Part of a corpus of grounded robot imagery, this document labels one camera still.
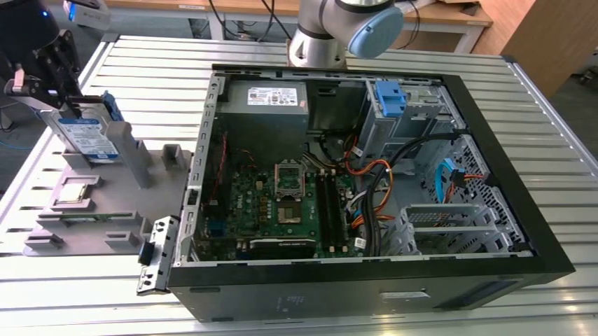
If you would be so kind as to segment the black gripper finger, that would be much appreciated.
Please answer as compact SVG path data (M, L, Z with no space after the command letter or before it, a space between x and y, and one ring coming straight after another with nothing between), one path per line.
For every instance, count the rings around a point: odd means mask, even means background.
M73 98L81 97L78 74L80 60L69 30L59 30L55 39L47 47L47 63L53 76L53 88L65 103L69 114L80 116L81 111L73 103Z
M65 104L59 71L51 54L33 51L18 62L2 59L2 91L9 98L38 110L59 110Z

